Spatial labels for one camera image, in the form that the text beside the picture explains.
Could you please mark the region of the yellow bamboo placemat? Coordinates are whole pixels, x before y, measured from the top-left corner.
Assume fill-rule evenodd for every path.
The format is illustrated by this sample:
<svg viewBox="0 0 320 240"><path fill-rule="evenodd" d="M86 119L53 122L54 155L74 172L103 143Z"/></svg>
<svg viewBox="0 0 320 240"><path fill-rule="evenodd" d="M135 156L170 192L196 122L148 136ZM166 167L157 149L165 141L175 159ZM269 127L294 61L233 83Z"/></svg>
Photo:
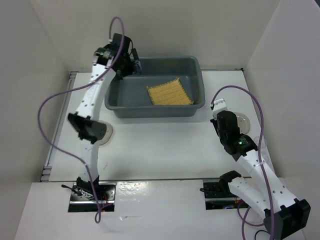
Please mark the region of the yellow bamboo placemat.
<svg viewBox="0 0 320 240"><path fill-rule="evenodd" d="M153 105L192 105L194 103L179 77L156 86L147 86L146 89Z"/></svg>

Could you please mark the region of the clear glass plate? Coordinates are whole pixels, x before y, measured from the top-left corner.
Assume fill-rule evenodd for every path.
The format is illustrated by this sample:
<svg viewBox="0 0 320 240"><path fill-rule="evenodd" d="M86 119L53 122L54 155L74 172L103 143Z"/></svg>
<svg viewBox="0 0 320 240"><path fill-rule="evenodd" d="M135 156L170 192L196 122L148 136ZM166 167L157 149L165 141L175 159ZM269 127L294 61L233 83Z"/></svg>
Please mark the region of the clear glass plate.
<svg viewBox="0 0 320 240"><path fill-rule="evenodd" d="M103 146L103 145L107 144L109 142L109 140L111 139L113 132L114 132L114 128L109 122L101 120L100 123L103 123L106 125L106 133L105 133L104 137L102 138L102 140L99 141L99 145Z"/></svg>
<svg viewBox="0 0 320 240"><path fill-rule="evenodd" d="M251 123L249 118L245 114L240 112L236 112L235 115L237 118L237 125L240 129L240 133L247 135L251 130Z"/></svg>

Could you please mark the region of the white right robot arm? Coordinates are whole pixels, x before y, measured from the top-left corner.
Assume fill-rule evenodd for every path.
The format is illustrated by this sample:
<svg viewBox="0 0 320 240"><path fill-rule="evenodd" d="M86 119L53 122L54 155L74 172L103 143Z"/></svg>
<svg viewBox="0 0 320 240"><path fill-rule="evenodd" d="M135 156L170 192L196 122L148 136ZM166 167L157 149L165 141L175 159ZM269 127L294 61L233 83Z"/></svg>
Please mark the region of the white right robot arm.
<svg viewBox="0 0 320 240"><path fill-rule="evenodd" d="M221 110L213 113L211 122L224 150L255 183L252 187L233 170L220 176L220 193L225 197L233 194L244 200L263 218L266 230L275 240L283 240L303 229L310 215L310 204L290 192L259 156L256 143L240 132L237 116L231 111Z"/></svg>

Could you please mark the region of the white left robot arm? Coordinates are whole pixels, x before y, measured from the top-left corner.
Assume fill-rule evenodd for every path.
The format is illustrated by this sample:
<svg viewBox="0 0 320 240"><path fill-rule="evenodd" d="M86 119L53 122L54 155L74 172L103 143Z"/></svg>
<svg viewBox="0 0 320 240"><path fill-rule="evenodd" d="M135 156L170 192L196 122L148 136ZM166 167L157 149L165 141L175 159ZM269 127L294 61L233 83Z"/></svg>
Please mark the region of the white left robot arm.
<svg viewBox="0 0 320 240"><path fill-rule="evenodd" d="M76 185L88 200L94 200L100 193L98 173L99 141L107 133L107 125L100 121L100 110L105 94L117 77L126 77L140 69L139 57L133 50L130 57L132 40L115 33L113 39L104 47L98 48L93 55L90 86L74 113L69 113L67 120L78 133L81 159L85 172L76 179Z"/></svg>

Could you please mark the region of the grey plastic bin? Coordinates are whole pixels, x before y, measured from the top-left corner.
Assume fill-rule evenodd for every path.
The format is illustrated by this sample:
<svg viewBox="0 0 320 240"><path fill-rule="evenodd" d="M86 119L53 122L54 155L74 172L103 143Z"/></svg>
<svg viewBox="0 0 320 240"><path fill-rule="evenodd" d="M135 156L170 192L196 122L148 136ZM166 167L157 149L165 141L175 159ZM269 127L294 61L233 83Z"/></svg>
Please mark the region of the grey plastic bin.
<svg viewBox="0 0 320 240"><path fill-rule="evenodd" d="M114 79L104 98L104 106L120 119L192 117L205 105L205 88L198 60L193 56L140 58L140 73ZM189 105L154 105L149 87L179 79Z"/></svg>

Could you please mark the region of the clear glass cup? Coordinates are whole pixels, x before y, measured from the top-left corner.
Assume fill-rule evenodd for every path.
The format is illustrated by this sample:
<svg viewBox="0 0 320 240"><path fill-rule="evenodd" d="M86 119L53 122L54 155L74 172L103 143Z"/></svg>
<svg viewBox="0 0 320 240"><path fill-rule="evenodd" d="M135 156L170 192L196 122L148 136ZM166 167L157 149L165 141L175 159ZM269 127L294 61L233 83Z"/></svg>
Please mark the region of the clear glass cup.
<svg viewBox="0 0 320 240"><path fill-rule="evenodd" d="M256 136L253 141L254 143L259 146L259 140L260 140L260 137L259 136ZM266 140L264 139L264 137L262 138L261 140L261 157L263 158L263 160L268 163L269 162L269 154L268 154L268 149L267 149L267 142Z"/></svg>

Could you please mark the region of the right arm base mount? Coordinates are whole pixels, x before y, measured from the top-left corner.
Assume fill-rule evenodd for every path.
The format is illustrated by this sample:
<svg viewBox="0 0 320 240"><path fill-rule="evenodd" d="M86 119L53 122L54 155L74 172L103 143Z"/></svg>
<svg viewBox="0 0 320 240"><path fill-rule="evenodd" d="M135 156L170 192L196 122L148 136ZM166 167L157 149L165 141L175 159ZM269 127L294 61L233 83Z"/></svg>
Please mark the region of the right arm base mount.
<svg viewBox="0 0 320 240"><path fill-rule="evenodd" d="M199 189L204 195L206 210L237 209L242 199L232 193L225 193L218 179L204 179Z"/></svg>

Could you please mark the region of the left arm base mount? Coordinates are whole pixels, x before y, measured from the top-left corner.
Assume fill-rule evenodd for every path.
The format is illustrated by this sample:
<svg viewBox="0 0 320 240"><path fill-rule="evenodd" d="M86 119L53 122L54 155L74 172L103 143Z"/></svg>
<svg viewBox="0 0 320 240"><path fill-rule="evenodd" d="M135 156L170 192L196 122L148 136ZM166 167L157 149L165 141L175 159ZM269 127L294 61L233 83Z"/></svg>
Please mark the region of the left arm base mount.
<svg viewBox="0 0 320 240"><path fill-rule="evenodd" d="M73 183L72 186L62 184L61 187L70 190L68 212L85 213L98 210L94 195L77 188L76 183ZM99 182L97 198L102 212L113 212L115 210L115 195L115 182Z"/></svg>

